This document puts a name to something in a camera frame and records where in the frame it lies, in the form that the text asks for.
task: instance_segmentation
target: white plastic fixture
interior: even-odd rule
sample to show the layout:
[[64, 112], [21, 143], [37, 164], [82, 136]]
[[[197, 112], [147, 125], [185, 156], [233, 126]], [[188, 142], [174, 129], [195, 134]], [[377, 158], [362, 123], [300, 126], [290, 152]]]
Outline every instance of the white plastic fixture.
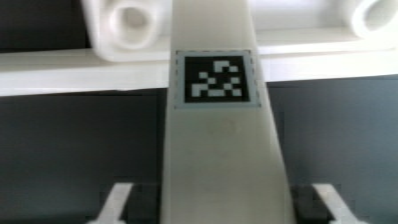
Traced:
[[[172, 1], [82, 2], [100, 57], [115, 62], [163, 60]], [[327, 0], [249, 0], [249, 6], [263, 55], [373, 51], [396, 47], [398, 0], [341, 0], [332, 3]]]
[[172, 13], [160, 222], [293, 224], [247, 1]]
[[[115, 6], [130, 4], [119, 2], [82, 0], [94, 52], [80, 49], [0, 54], [0, 96], [169, 86], [171, 0], [128, 0], [140, 8], [124, 8], [123, 13], [115, 13]], [[355, 7], [345, 6], [345, 2], [348, 0], [249, 0], [267, 82], [398, 74], [394, 40], [357, 37], [345, 16], [345, 9]], [[377, 0], [371, 5], [394, 5], [394, 2]], [[373, 8], [371, 5], [375, 11], [362, 10], [362, 13], [371, 15], [370, 18], [386, 14], [387, 20], [373, 21], [380, 21], [378, 25], [391, 21], [394, 27], [394, 7]], [[119, 26], [133, 24], [142, 33], [147, 21], [160, 21], [160, 26], [153, 26], [153, 30], [160, 27], [158, 36], [140, 35], [130, 46], [140, 49], [123, 47], [121, 38], [105, 29], [110, 22], [105, 14], [123, 19]]]

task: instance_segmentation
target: dark background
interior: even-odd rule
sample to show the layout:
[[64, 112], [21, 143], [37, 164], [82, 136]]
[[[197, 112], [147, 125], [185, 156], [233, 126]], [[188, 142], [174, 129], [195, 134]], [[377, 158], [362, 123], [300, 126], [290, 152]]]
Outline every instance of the dark background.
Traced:
[[[0, 0], [0, 15], [2, 52], [91, 46], [78, 0]], [[291, 185], [332, 183], [375, 224], [398, 223], [396, 79], [268, 83]], [[0, 98], [2, 224], [85, 223], [119, 181], [128, 223], [156, 223], [163, 108], [165, 89]]]

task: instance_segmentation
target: white shelf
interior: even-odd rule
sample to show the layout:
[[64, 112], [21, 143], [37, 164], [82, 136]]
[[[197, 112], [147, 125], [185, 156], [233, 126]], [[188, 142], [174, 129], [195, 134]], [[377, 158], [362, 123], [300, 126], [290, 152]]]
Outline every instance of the white shelf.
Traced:
[[[268, 82], [398, 74], [398, 51], [261, 57]], [[112, 63], [91, 49], [0, 55], [0, 96], [165, 88], [169, 60]]]

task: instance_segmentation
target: gray panel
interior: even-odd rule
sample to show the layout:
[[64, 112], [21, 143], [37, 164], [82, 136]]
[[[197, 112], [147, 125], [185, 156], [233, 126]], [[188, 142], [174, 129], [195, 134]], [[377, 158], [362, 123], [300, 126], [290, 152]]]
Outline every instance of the gray panel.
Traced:
[[396, 77], [268, 84], [291, 184], [330, 182], [382, 224], [398, 223]]
[[0, 98], [0, 223], [84, 223], [117, 181], [139, 184], [130, 223], [156, 222], [156, 104], [156, 95]]

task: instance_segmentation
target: qr-like code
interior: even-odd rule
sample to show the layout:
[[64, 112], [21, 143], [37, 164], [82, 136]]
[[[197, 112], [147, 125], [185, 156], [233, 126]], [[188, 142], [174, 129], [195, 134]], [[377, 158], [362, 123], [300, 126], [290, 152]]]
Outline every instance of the qr-like code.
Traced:
[[185, 58], [185, 102], [247, 102], [243, 56]]

